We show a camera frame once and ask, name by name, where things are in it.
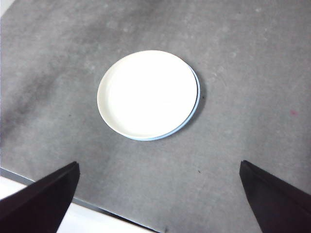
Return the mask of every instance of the concrete floor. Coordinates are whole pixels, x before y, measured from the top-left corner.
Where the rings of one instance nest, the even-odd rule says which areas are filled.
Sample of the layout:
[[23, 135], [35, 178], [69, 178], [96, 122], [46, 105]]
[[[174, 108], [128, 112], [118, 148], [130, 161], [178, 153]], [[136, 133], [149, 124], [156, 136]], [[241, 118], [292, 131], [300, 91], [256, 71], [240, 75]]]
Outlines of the concrete floor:
[[[259, 233], [241, 160], [311, 193], [310, 25], [309, 0], [17, 0], [1, 18], [1, 166], [36, 180], [76, 160], [76, 197], [156, 231]], [[181, 131], [138, 142], [96, 92], [149, 49], [193, 67], [202, 97]]]

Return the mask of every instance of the plate rim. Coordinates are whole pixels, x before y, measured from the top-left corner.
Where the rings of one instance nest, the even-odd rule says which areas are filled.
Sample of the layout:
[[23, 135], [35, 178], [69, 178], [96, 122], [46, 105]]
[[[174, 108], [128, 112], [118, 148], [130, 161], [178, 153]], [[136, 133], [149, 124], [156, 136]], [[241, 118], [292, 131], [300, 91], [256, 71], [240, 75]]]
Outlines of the plate rim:
[[[166, 51], [161, 51], [161, 50], [147, 50], [147, 51], [160, 51], [160, 52], [165, 52], [165, 53], [169, 53], [169, 52], [166, 52]], [[200, 99], [200, 95], [201, 95], [201, 90], [200, 90], [200, 83], [199, 83], [199, 79], [196, 75], [196, 73], [194, 72], [194, 70], [192, 69], [191, 66], [189, 66], [184, 60], [182, 60], [189, 68], [190, 70], [192, 71], [193, 75], [194, 75], [194, 78], [195, 78], [195, 81], [196, 81], [196, 87], [197, 87], [197, 95], [196, 95], [196, 100], [195, 100], [195, 103], [194, 103], [194, 106], [193, 106], [193, 109], [192, 111], [190, 112], [190, 114], [187, 116], [187, 118], [179, 125], [177, 126], [175, 129], [173, 129], [172, 131], [168, 132], [168, 133], [165, 133], [163, 135], [160, 135], [160, 136], [156, 136], [156, 137], [148, 137], [148, 138], [144, 138], [144, 137], [131, 137], [130, 135], [127, 135], [127, 134], [123, 134], [122, 132], [119, 132], [118, 130], [116, 130], [114, 127], [112, 127], [106, 120], [105, 118], [103, 117], [101, 111], [100, 111], [100, 105], [99, 105], [99, 94], [100, 94], [100, 87], [102, 86], [102, 82], [103, 82], [103, 79], [104, 79], [104, 76], [105, 74], [117, 63], [114, 63], [108, 70], [107, 72], [104, 74], [104, 76], [102, 77], [101, 81], [100, 81], [100, 84], [99, 84], [99, 87], [98, 87], [98, 90], [97, 90], [97, 108], [98, 108], [98, 111], [101, 115], [101, 118], [104, 120], [104, 122], [115, 132], [121, 134], [122, 136], [124, 137], [127, 137], [127, 138], [130, 138], [132, 140], [136, 140], [136, 141], [154, 141], [154, 140], [159, 140], [159, 139], [162, 139], [162, 138], [165, 138], [165, 137], [168, 137], [172, 134], [174, 134], [175, 132], [179, 131], [181, 128], [183, 128], [189, 121], [190, 119], [192, 118], [192, 116], [194, 115], [197, 107], [198, 107], [198, 104], [199, 104], [199, 99]]]

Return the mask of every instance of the stacked plates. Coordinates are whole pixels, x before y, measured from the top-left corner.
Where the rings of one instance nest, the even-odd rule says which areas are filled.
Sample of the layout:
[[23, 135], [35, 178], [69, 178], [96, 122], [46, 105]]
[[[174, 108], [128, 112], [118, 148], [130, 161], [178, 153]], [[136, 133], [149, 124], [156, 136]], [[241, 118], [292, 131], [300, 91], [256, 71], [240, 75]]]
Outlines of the stacked plates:
[[104, 74], [97, 105], [114, 131], [151, 141], [180, 130], [199, 98], [200, 84], [190, 66], [168, 52], [146, 50], [123, 57]]

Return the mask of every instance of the stain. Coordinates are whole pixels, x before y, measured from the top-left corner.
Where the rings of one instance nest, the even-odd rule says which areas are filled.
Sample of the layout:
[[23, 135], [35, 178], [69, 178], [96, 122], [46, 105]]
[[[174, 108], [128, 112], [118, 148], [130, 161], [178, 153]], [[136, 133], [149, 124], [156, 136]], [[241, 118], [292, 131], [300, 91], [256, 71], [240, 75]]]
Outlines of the stain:
[[298, 112], [293, 110], [293, 109], [290, 111], [290, 113], [291, 113], [292, 116], [297, 116], [298, 115]]
[[232, 134], [232, 131], [231, 130], [225, 130], [225, 134], [230, 135], [230, 134]]
[[209, 83], [213, 83], [213, 82], [215, 82], [216, 81], [216, 77], [217, 76], [217, 74], [214, 74], [214, 76], [212, 76], [212, 77], [210, 77], [209, 79], [208, 79], [208, 82]]
[[230, 57], [231, 57], [231, 58], [235, 58], [236, 56], [237, 56], [237, 53], [236, 53], [236, 52], [231, 52], [231, 53], [230, 53]]
[[60, 67], [57, 71], [52, 69], [53, 67], [46, 72], [42, 72], [43, 74], [38, 75], [34, 79], [29, 78], [29, 76], [36, 75], [32, 73], [31, 69], [29, 73], [25, 74], [24, 78], [29, 80], [29, 83], [26, 83], [22, 94], [15, 97], [14, 104], [1, 116], [1, 143], [5, 142], [15, 127], [25, 124], [29, 120], [27, 116], [33, 114], [36, 108], [49, 103], [55, 87], [55, 81], [64, 72], [64, 69]]
[[218, 72], [222, 73], [225, 71], [225, 68], [223, 66], [218, 67]]
[[110, 28], [110, 29], [113, 29], [113, 30], [118, 29], [118, 26], [119, 26], [119, 23], [117, 21], [111, 20], [111, 21], [106, 23], [106, 27]]
[[227, 32], [229, 31], [229, 28], [228, 28], [227, 26], [223, 26], [223, 27], [222, 27], [222, 31], [223, 31], [224, 33], [227, 33]]

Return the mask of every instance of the white floor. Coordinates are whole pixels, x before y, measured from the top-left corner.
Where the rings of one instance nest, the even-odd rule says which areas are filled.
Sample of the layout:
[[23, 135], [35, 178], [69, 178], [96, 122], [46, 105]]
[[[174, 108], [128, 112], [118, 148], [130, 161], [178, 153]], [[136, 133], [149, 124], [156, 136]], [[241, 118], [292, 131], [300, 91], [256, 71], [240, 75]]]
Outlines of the white floor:
[[[0, 199], [7, 197], [25, 185], [0, 176]], [[58, 233], [149, 233], [150, 231], [134, 226], [119, 219], [100, 214], [72, 203], [57, 231]]]
[[6, 10], [12, 5], [14, 0], [1, 0], [1, 16], [6, 12]]

